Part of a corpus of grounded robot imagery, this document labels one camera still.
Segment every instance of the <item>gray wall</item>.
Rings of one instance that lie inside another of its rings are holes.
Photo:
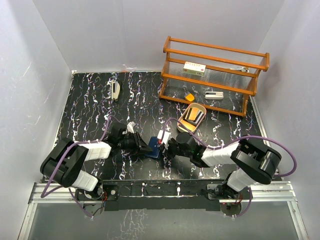
[[[168,35],[257,51],[284,0],[33,2],[71,70],[106,72],[161,70]]]
[[[32,0],[0,0],[0,239],[17,239],[71,71]]]
[[[270,52],[270,68],[259,79],[256,101],[269,137],[295,154],[297,171],[288,177],[299,200],[310,239],[320,238],[320,2],[287,0],[259,51]],[[282,173],[292,168],[283,154]]]

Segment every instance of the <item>small white object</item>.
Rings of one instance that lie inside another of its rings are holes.
[[[98,179],[95,176],[90,175],[85,171],[80,171],[77,179],[72,184],[73,187],[84,189],[88,192],[92,192],[98,183]]]
[[[122,66],[123,66],[123,69],[122,69],[123,72],[135,72],[137,70],[136,67],[127,67],[125,64],[122,64]]]
[[[246,67],[245,66],[243,66],[243,67],[236,67],[236,68],[230,68],[231,70],[236,70],[236,71],[241,71],[241,72],[246,72],[246,73],[248,73],[249,72],[249,69],[246,69]]]
[[[183,66],[183,72],[186,74],[204,76],[206,65],[186,61]]]
[[[111,99],[114,101],[118,101],[119,94],[120,94],[120,84],[117,81],[112,80],[111,81]]]
[[[94,159],[107,159],[111,152],[111,146],[109,144],[100,141],[98,143],[89,143],[89,144],[79,144],[80,146],[88,149],[85,160],[94,160]]]
[[[254,184],[256,181],[249,177],[241,168],[231,173],[227,185],[233,190],[240,192],[245,187]]]
[[[130,133],[135,133],[135,131],[134,131],[134,126],[135,126],[136,124],[135,124],[135,122],[133,122],[133,121],[131,121],[131,122],[129,122],[128,124],[127,124],[127,126],[126,126],[126,129],[128,130],[128,132],[130,132]]]
[[[206,100],[222,100],[224,99],[224,93],[222,91],[206,91],[204,98]]]
[[[238,143],[231,144],[219,150],[212,150],[207,148],[201,157],[201,160],[209,167],[213,167],[217,164],[235,164],[232,161],[231,154],[238,147]]]
[[[156,138],[160,140],[163,132],[164,132],[163,130],[160,130],[158,133],[158,136]],[[168,142],[169,142],[170,138],[171,138],[171,133],[168,131],[165,131],[161,144],[164,144],[164,147],[166,149],[168,148]]]

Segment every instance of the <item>wooden shelf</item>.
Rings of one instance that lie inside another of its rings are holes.
[[[245,116],[249,96],[257,93],[258,76],[261,71],[269,68],[269,54],[245,51],[230,47],[199,43],[194,41],[168,38],[163,52],[166,60],[161,72],[164,78],[159,97],[171,101],[190,104],[184,99],[187,92],[195,96],[195,103],[202,104],[207,109]],[[181,58],[172,58],[171,54],[178,54]],[[183,71],[187,57],[198,59],[193,63],[203,64],[203,60],[210,60],[206,64],[204,76],[187,74]],[[242,66],[255,69],[254,73],[242,72],[225,66]],[[206,91],[224,93],[223,100],[206,100]]]

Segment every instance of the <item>purple cable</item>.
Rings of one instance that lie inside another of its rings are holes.
[[[69,192],[73,198],[73,200],[75,201],[75,203],[82,209],[82,211],[90,218],[93,217],[93,215],[91,215],[89,212],[87,212],[80,204],[80,202],[78,202],[78,200],[76,199],[75,195],[73,194],[73,192],[71,191],[71,189],[69,188]]]
[[[290,157],[292,158],[292,161],[293,161],[293,168],[291,171],[287,172],[287,173],[284,173],[284,174],[275,174],[274,176],[276,177],[287,177],[291,174],[293,174],[296,169],[297,169],[297,160],[296,160],[296,157],[294,156],[294,154],[286,147],[284,146],[283,144],[281,144],[280,142],[277,142],[276,140],[273,140],[271,138],[268,138],[268,137],[264,137],[264,136],[254,136],[254,135],[249,135],[249,136],[242,136],[242,137],[239,137],[239,138],[236,138],[234,140],[232,140],[231,142],[225,144],[225,145],[222,145],[222,146],[216,146],[216,147],[213,147],[213,146],[208,146],[206,143],[204,143],[200,138],[198,138],[195,134],[193,134],[189,129],[187,129],[178,119],[174,118],[174,117],[170,117],[164,124],[164,128],[163,128],[163,131],[162,131],[162,137],[161,137],[161,141],[164,139],[164,136],[165,136],[165,131],[166,131],[166,127],[167,127],[167,124],[171,121],[171,120],[174,120],[176,122],[178,122],[184,129],[186,129],[188,131],[188,133],[193,136],[199,143],[201,143],[203,146],[205,146],[206,148],[209,148],[209,149],[212,149],[212,150],[219,150],[219,149],[222,149],[222,148],[225,148],[231,144],[234,144],[240,140],[243,140],[243,139],[261,139],[261,140],[266,140],[268,142],[271,142],[271,143],[274,143],[276,145],[278,145],[279,147],[283,148],[289,155]]]
[[[111,118],[114,118],[116,121],[118,121],[118,123],[120,123],[120,121],[115,116],[110,115],[106,120],[106,124],[105,124],[105,127],[104,127],[104,132],[103,132],[101,138],[99,139],[99,141],[102,141],[105,138],[105,136],[107,134],[107,131],[108,131],[108,128],[109,128],[109,123],[110,123],[110,119]]]
[[[48,191],[48,192],[46,193],[46,195],[48,196],[49,194],[53,193],[55,190],[58,190],[58,189],[60,189],[60,188],[62,188],[62,186],[61,186],[61,185],[60,185],[60,186],[55,187],[54,189],[51,189],[50,191]]]
[[[236,215],[236,217],[242,216],[242,215],[245,214],[245,213],[248,211],[248,209],[250,208],[250,205],[251,205],[251,201],[252,201],[253,196],[252,196],[251,187],[249,187],[248,189],[249,189],[249,193],[250,193],[250,198],[249,198],[248,206],[246,206],[246,208],[245,208],[245,210],[244,210],[243,212],[241,212],[239,215]]]

